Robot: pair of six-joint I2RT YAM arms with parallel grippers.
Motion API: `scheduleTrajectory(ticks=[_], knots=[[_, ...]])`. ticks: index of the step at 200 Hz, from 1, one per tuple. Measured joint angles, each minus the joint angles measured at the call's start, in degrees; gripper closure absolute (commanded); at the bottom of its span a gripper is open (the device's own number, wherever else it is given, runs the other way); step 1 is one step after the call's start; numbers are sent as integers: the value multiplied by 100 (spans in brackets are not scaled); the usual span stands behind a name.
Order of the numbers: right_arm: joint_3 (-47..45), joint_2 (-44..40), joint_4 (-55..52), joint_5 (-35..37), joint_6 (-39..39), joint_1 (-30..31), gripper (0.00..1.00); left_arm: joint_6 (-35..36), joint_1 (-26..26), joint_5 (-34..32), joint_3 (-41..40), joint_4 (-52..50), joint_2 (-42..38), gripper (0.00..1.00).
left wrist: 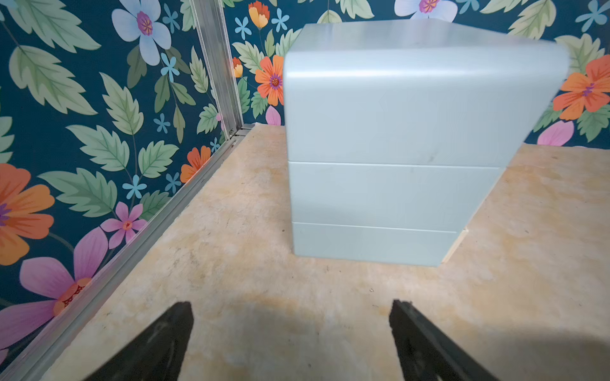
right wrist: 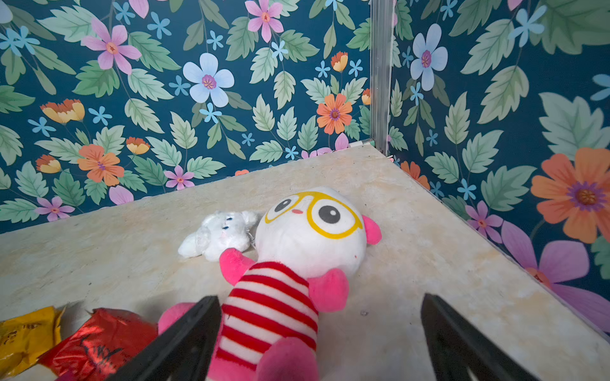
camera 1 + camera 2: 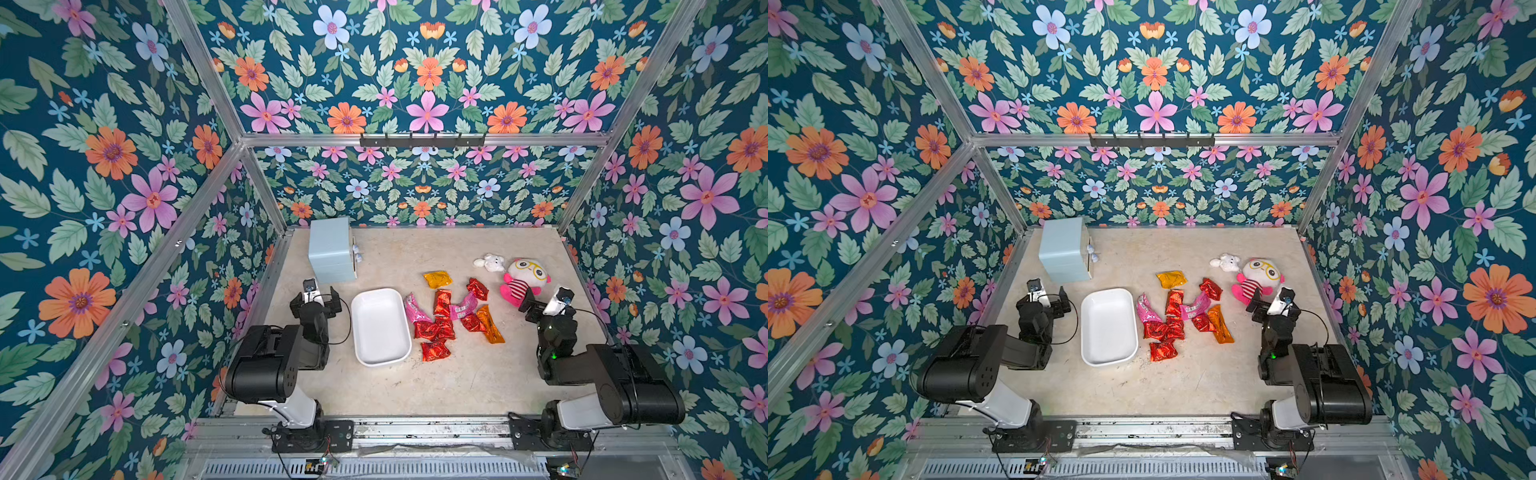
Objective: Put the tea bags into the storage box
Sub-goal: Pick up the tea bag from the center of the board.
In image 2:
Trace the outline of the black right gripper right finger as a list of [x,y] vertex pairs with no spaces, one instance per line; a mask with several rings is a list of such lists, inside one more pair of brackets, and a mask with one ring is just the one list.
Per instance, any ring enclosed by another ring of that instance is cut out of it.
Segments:
[[426,293],[420,317],[437,380],[536,380],[438,295]]

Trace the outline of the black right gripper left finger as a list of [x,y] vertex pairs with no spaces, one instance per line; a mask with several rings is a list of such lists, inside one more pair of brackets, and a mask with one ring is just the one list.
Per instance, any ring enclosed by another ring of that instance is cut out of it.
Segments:
[[221,325],[216,296],[207,296],[109,380],[205,380]]

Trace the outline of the red foil tea bag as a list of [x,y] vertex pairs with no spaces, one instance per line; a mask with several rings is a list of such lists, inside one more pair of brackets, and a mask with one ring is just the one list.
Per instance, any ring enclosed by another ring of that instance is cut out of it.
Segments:
[[38,363],[70,380],[105,380],[157,338],[157,325],[130,311],[99,308]]

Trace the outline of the yellow tea bag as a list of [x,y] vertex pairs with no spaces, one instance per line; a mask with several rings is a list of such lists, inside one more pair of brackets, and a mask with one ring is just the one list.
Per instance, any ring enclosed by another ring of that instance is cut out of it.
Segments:
[[33,367],[39,357],[60,343],[63,314],[49,306],[1,322],[1,379]]

